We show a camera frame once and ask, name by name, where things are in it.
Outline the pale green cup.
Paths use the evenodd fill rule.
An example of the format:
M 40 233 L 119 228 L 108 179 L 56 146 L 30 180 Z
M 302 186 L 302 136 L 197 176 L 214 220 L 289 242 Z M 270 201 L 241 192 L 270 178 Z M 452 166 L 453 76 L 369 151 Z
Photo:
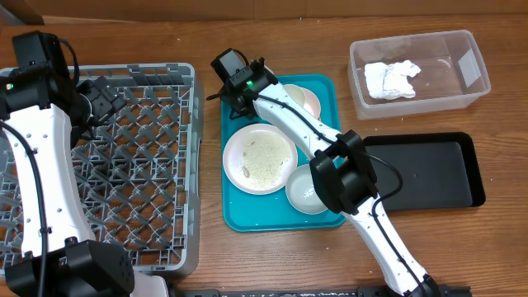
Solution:
M 305 103 L 305 94 L 301 87 L 298 87 L 294 84 L 284 85 L 284 89 L 289 94 L 290 97 L 300 106 L 304 106 Z

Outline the large pink dinner plate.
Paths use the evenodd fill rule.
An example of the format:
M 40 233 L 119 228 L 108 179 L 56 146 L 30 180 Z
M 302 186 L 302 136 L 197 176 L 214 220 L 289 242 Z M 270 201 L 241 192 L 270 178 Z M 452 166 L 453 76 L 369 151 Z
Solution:
M 297 168 L 297 148 L 274 125 L 247 125 L 227 141 L 222 166 L 239 190 L 252 195 L 271 194 L 283 188 Z

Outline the white paper napkin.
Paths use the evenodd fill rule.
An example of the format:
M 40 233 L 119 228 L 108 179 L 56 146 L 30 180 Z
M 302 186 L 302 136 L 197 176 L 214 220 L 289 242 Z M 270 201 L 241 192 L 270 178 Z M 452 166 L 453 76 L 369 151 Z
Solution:
M 364 75 L 369 95 L 373 99 L 384 100 L 414 98 L 416 92 L 408 79 L 415 78 L 421 71 L 410 60 L 394 64 L 382 62 L 366 64 Z

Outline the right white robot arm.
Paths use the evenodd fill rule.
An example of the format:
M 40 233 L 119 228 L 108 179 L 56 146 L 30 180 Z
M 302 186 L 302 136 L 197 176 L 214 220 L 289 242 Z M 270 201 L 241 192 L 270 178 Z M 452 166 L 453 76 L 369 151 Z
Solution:
M 216 93 L 230 119 L 255 116 L 283 132 L 309 158 L 318 198 L 344 215 L 378 262 L 392 295 L 439 296 L 439 285 L 407 249 L 386 214 L 372 163 L 354 131 L 342 133 L 307 112 L 286 91 L 263 59 L 250 61 L 228 48 L 211 63 L 223 83 Z

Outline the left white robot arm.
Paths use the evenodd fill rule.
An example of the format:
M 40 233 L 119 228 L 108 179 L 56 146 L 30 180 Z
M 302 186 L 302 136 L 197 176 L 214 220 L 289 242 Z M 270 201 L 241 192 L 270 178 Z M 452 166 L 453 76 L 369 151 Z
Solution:
M 32 31 L 12 40 L 17 66 L 1 79 L 1 127 L 11 145 L 24 229 L 20 263 L 5 270 L 19 296 L 167 296 L 160 276 L 96 240 L 80 201 L 71 151 L 125 106 L 105 78 L 81 81 L 66 40 Z

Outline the grey plastic dishwasher rack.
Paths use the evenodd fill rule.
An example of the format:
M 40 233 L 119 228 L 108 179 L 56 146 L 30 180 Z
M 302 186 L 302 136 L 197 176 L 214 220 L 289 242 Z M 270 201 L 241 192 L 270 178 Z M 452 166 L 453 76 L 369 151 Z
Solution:
M 90 65 L 126 106 L 72 148 L 82 210 L 99 242 L 122 246 L 135 270 L 187 276 L 200 241 L 204 92 L 188 63 Z M 24 218 L 11 145 L 1 136 L 1 266 L 23 258 Z

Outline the clear plastic waste bin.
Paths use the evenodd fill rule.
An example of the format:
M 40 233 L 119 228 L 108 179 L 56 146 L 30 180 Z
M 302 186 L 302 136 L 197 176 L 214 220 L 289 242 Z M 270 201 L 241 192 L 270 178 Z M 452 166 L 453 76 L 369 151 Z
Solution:
M 364 67 L 410 60 L 422 71 L 408 81 L 416 96 L 373 99 Z M 491 83 L 473 34 L 467 30 L 401 35 L 355 41 L 350 45 L 348 77 L 357 117 L 377 119 L 461 109 L 491 91 Z

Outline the pale green bowl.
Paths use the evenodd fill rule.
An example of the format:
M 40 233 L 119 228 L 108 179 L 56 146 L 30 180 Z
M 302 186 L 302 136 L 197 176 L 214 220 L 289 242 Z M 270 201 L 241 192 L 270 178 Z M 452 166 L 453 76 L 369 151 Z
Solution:
M 289 176 L 285 193 L 290 204 L 299 212 L 317 215 L 328 208 L 319 199 L 308 164 L 297 167 Z

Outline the black rectangular tray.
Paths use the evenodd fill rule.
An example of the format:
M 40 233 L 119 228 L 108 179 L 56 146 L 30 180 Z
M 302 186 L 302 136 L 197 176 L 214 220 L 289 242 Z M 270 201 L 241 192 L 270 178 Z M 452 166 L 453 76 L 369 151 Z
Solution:
M 464 132 L 370 136 L 368 153 L 396 167 L 403 188 L 387 211 L 479 207 L 486 201 L 472 138 Z

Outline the black rail at table edge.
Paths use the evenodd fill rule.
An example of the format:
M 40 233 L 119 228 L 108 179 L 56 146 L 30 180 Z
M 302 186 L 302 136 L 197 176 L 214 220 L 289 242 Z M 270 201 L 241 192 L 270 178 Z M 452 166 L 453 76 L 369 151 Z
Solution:
M 181 297 L 390 297 L 396 296 L 386 286 L 366 286 L 353 290 L 268 290 L 268 291 L 220 291 L 182 290 Z

